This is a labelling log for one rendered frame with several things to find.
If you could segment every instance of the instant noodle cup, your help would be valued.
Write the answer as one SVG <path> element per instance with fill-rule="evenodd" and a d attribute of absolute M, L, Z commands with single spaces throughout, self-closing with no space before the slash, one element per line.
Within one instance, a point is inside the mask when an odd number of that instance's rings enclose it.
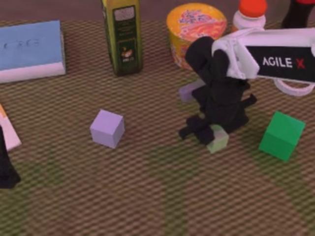
<path fill-rule="evenodd" d="M 218 9 L 203 3 L 188 3 L 174 8 L 167 16 L 171 53 L 175 63 L 182 68 L 191 67 L 185 61 L 187 48 L 196 39 L 210 36 L 220 38 L 227 20 Z"/>

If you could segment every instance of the light green cube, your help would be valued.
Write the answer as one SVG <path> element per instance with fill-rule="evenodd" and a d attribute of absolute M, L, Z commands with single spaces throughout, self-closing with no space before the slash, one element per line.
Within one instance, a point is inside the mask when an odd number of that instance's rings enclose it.
<path fill-rule="evenodd" d="M 304 122 L 281 112 L 275 112 L 259 145 L 259 150 L 287 161 L 297 146 L 304 127 Z"/>
<path fill-rule="evenodd" d="M 210 151 L 210 153 L 215 153 L 227 146 L 229 135 L 219 125 L 210 125 L 210 128 L 214 132 L 215 139 L 207 145 L 207 149 Z"/>

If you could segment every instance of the green bottle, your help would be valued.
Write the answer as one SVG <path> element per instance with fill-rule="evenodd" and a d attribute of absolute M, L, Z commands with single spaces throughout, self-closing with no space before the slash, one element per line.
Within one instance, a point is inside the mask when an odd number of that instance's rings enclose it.
<path fill-rule="evenodd" d="M 117 76 L 143 67 L 139 0 L 102 0 L 109 57 Z"/>

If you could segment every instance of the blue book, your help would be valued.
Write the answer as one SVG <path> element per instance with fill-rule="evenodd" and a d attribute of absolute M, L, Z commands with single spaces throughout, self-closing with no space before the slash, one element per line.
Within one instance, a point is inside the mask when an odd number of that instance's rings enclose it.
<path fill-rule="evenodd" d="M 0 83 L 66 72 L 60 21 L 0 28 Z"/>

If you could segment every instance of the purple cube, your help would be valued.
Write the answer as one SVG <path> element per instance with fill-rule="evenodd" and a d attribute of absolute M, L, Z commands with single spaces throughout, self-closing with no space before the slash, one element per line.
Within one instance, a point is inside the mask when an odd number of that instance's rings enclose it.
<path fill-rule="evenodd" d="M 90 131 L 94 142 L 115 148 L 125 132 L 124 117 L 100 110 L 90 126 Z"/>
<path fill-rule="evenodd" d="M 192 91 L 194 91 L 197 88 L 200 88 L 204 86 L 205 83 L 198 79 L 195 82 L 192 82 L 190 84 L 187 84 L 179 89 L 179 96 L 181 97 L 182 102 L 191 102 L 193 101 L 192 97 Z"/>

